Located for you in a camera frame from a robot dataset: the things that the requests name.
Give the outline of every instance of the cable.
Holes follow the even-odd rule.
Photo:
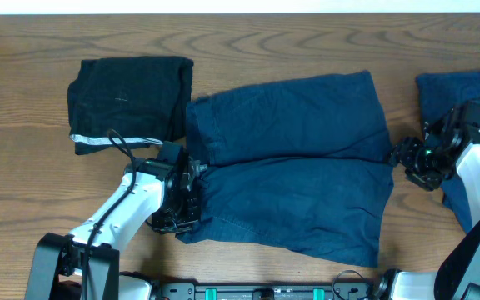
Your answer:
[[[121,148],[116,142],[114,142],[112,135],[115,135],[116,138],[122,142],[122,145],[124,148]],[[92,232],[90,232],[90,237],[88,238],[88,242],[86,247],[84,248],[84,262],[82,266],[82,292],[83,292],[83,299],[88,300],[88,272],[90,271],[89,268],[90,266],[88,265],[88,262],[90,260],[90,248],[92,247],[93,239],[96,237],[96,235],[99,232],[99,229],[107,219],[108,215],[116,209],[116,207],[125,199],[129,193],[131,193],[134,189],[134,184],[137,181],[137,165],[136,165],[136,159],[133,155],[133,152],[131,151],[131,148],[127,145],[123,137],[114,129],[110,129],[107,132],[107,137],[110,143],[114,145],[119,151],[121,151],[123,154],[129,156],[131,159],[131,167],[132,167],[132,178],[131,178],[131,184],[127,187],[125,192],[116,200],[116,202],[108,208],[108,210],[93,224],[93,229]]]
[[[337,280],[338,280],[343,274],[347,274],[347,273],[357,274],[357,275],[364,281],[364,283],[366,283],[366,284],[369,286],[369,288],[368,288],[368,293],[370,293],[369,290],[370,290],[371,287],[372,287],[372,283],[371,283],[371,282],[369,282],[366,278],[363,277],[363,275],[359,274],[357,271],[345,270],[345,271],[341,271],[341,272],[334,278],[334,280],[332,280],[332,293],[333,293],[336,297],[338,297],[340,300],[346,300],[346,299],[342,298],[342,296],[340,296],[340,292],[337,292],[337,290],[336,290],[336,288],[334,287],[334,285],[337,284]]]

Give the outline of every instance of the folded blue cloth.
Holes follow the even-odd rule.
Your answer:
[[[378,265],[392,144],[369,72],[240,87],[187,106],[202,218],[185,243],[261,243]]]
[[[422,125],[434,124],[458,104],[467,101],[480,103],[480,72],[455,72],[446,74],[423,74],[416,78],[420,92]],[[433,145],[435,137],[427,143]],[[442,183],[444,205],[451,208],[462,228],[467,233],[472,229],[468,196],[460,177]]]

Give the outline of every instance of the white background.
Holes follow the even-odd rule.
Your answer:
[[[480,0],[0,0],[23,13],[480,13]]]

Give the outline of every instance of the folded garment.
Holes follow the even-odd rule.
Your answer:
[[[130,148],[184,137],[193,62],[184,57],[83,60],[67,90],[76,154],[110,147],[115,129]]]
[[[209,163],[202,220],[178,238],[261,243],[376,267],[392,145],[369,72],[241,87],[187,107]]]
[[[455,72],[447,74],[423,74],[416,78],[420,92],[422,124],[434,124],[451,108],[467,101],[480,103],[480,72]],[[436,146],[439,140],[429,138],[427,143]],[[442,183],[444,204],[451,208],[467,233],[472,229],[468,196],[459,176]]]

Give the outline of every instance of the wooden table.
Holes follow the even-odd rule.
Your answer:
[[[193,59],[194,97],[370,70],[396,142],[420,133],[418,74],[480,69],[480,14],[0,17],[0,299],[23,297],[39,238],[65,234],[91,216],[128,162],[115,149],[73,154],[66,94],[80,61],[140,55]],[[348,268],[370,278],[390,267],[433,271],[463,231],[441,192],[415,187],[400,167],[393,176],[379,269],[246,243],[185,245],[146,227],[121,269],[201,283],[330,282]]]

